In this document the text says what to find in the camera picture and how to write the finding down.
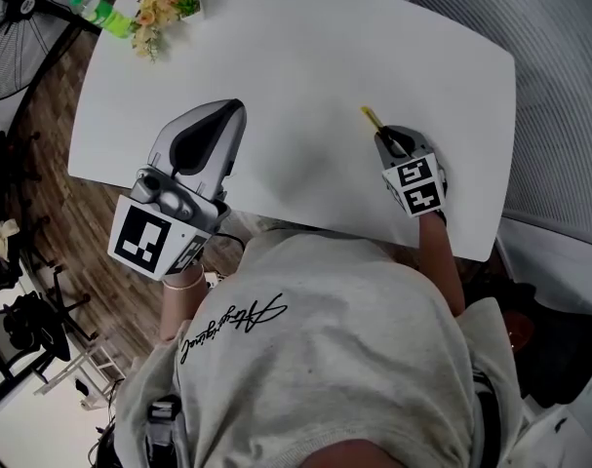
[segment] flower bouquet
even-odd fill
[[[155,61],[163,45],[163,29],[200,11],[199,0],[138,0],[132,45],[140,57]]]

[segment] green bottle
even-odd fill
[[[78,10],[84,20],[106,29],[118,38],[131,35],[133,20],[120,14],[104,0],[72,0],[70,5]]]

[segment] gray curtain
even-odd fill
[[[592,243],[592,0],[413,0],[512,54],[504,215]]]

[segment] bracelet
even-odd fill
[[[190,288],[193,288],[194,286],[198,286],[202,281],[205,280],[205,267],[201,265],[200,268],[202,268],[202,272],[200,273],[200,276],[198,277],[198,279],[196,279],[196,281],[194,281],[193,283],[191,283],[188,286],[184,286],[182,288],[179,288],[177,286],[169,285],[168,283],[165,282],[165,280],[163,281],[163,286],[165,286],[166,288],[173,290],[175,292],[184,292],[185,290],[189,290]]]

